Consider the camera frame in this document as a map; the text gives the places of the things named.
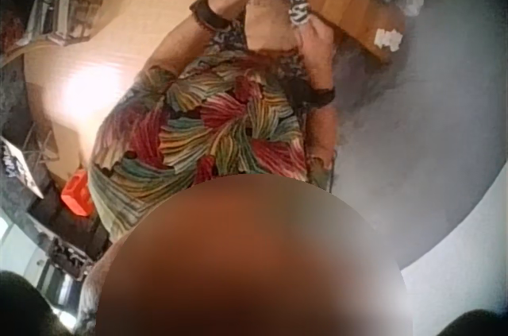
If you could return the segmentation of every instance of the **red container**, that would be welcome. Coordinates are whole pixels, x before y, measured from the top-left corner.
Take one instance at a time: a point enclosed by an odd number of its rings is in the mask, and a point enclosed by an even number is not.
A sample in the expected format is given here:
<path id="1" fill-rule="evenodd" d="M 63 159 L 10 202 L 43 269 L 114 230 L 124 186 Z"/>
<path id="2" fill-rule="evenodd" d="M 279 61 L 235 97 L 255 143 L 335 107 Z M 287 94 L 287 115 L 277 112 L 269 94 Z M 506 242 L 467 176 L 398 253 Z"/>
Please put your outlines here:
<path id="1" fill-rule="evenodd" d="M 88 173 L 79 169 L 65 184 L 60 195 L 62 201 L 74 214 L 87 217 L 94 210 L 94 204 L 88 191 Z"/>

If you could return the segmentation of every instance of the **white wall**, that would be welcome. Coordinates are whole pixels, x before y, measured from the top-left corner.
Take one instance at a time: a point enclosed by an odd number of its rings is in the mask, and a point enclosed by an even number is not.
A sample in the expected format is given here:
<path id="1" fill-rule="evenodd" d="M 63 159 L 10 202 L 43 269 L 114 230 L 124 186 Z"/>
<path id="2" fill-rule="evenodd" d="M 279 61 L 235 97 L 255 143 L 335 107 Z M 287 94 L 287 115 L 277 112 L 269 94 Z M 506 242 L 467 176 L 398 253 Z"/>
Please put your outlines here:
<path id="1" fill-rule="evenodd" d="M 36 286 L 47 257 L 23 230 L 13 225 L 0 245 L 0 269 L 15 272 Z"/>
<path id="2" fill-rule="evenodd" d="M 471 214 L 402 271 L 414 336 L 438 334 L 464 312 L 506 308 L 506 166 Z"/>

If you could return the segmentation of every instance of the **gray carpet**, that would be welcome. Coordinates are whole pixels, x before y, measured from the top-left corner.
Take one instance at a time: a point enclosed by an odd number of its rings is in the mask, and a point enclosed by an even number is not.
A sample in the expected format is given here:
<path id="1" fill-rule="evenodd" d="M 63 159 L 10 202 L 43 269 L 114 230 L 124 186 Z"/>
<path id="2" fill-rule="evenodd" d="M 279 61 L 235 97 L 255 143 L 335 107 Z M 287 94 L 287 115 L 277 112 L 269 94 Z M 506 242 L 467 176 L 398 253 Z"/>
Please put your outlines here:
<path id="1" fill-rule="evenodd" d="M 392 244 L 400 267 L 471 212 L 506 161 L 504 0 L 425 0 L 393 63 L 336 61 L 333 194 Z"/>

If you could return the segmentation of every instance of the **black wristband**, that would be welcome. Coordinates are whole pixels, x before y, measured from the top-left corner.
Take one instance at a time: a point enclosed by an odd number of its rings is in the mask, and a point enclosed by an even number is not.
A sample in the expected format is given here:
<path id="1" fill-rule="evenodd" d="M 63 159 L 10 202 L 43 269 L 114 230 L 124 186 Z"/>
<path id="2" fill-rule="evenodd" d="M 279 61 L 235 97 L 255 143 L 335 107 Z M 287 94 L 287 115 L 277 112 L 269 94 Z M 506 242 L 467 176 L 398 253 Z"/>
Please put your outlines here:
<path id="1" fill-rule="evenodd" d="M 208 0 L 196 0 L 191 6 L 190 11 L 194 19 L 205 29 L 212 32 L 226 30 L 231 21 L 216 14 L 208 5 Z"/>
<path id="2" fill-rule="evenodd" d="M 307 105 L 311 108 L 322 108 L 328 106 L 335 99 L 335 87 L 332 89 L 310 89 L 310 97 L 307 99 Z"/>

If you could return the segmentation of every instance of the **hand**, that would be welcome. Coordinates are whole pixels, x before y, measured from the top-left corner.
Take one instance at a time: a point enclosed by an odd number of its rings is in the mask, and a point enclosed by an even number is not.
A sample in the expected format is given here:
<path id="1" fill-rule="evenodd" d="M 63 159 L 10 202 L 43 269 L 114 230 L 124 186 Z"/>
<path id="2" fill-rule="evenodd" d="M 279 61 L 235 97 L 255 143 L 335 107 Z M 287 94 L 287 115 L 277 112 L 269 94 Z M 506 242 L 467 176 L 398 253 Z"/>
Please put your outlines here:
<path id="1" fill-rule="evenodd" d="M 310 74 L 313 88 L 333 88 L 332 59 L 335 53 L 333 29 L 311 14 L 309 21 L 294 31 L 298 49 Z"/>

